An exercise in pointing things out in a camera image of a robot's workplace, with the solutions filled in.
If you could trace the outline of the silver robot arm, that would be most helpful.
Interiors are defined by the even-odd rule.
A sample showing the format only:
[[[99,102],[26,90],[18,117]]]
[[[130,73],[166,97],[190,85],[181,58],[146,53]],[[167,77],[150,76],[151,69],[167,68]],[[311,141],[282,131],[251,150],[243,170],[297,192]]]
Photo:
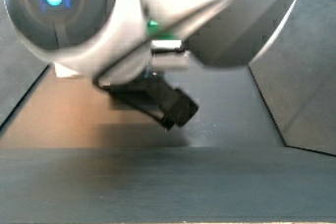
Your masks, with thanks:
[[[77,75],[125,84],[145,70],[174,69],[153,42],[169,34],[211,67],[246,65],[294,0],[2,0],[31,54]]]

